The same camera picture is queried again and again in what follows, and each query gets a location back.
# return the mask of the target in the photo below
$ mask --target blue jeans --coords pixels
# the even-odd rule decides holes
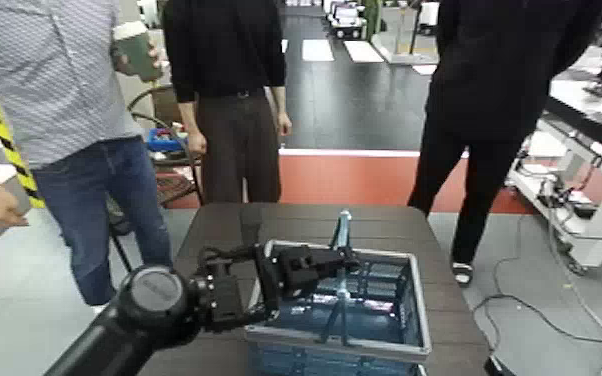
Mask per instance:
[[[143,262],[171,265],[154,169],[140,138],[98,142],[33,174],[72,250],[72,274],[87,304],[106,304],[115,294],[108,259],[108,193],[131,222]]]

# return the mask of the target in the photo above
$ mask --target man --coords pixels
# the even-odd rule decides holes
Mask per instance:
[[[205,201],[242,202],[245,179],[250,202],[277,202],[278,137],[264,86],[280,135],[292,123],[274,0],[171,0],[163,25],[188,146],[203,155]]]
[[[471,282],[488,212],[551,79],[581,56],[602,20],[602,0],[443,0],[415,188],[429,215],[434,197],[469,149],[466,197],[452,246],[457,281]]]
[[[0,2],[0,104],[96,311],[115,292],[108,193],[132,222],[143,261],[171,264],[153,167],[114,71],[129,71],[113,49],[117,12],[113,0]],[[0,185],[0,223],[28,225],[17,207]]]

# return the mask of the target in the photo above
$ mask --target black shirt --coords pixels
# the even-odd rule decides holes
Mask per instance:
[[[585,51],[602,0],[442,0],[427,114],[482,140],[535,128],[551,79]]]
[[[171,0],[163,27],[180,103],[285,85],[274,0]]]

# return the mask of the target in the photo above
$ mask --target cup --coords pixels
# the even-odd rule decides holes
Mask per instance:
[[[126,22],[112,32],[117,50],[128,56],[128,64],[143,82],[161,78],[161,68],[154,67],[155,60],[149,56],[149,33],[142,21]]]

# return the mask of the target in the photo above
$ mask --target hand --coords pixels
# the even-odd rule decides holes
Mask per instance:
[[[19,213],[19,201],[3,187],[0,187],[0,225],[28,226],[28,220]]]
[[[161,60],[159,57],[159,50],[156,48],[153,42],[149,42],[149,57],[154,59],[154,68],[161,68]],[[126,67],[126,71],[132,71],[132,68],[129,67],[128,63],[130,63],[130,59],[128,55],[121,55],[121,64]]]
[[[292,134],[292,121],[286,112],[278,114],[278,133],[280,133],[280,136],[289,136]]]
[[[196,130],[187,134],[187,147],[193,153],[205,155],[208,152],[208,141],[201,131]]]
[[[161,68],[161,60],[159,56],[159,50],[154,45],[154,42],[149,42],[149,57],[154,59],[154,68]]]

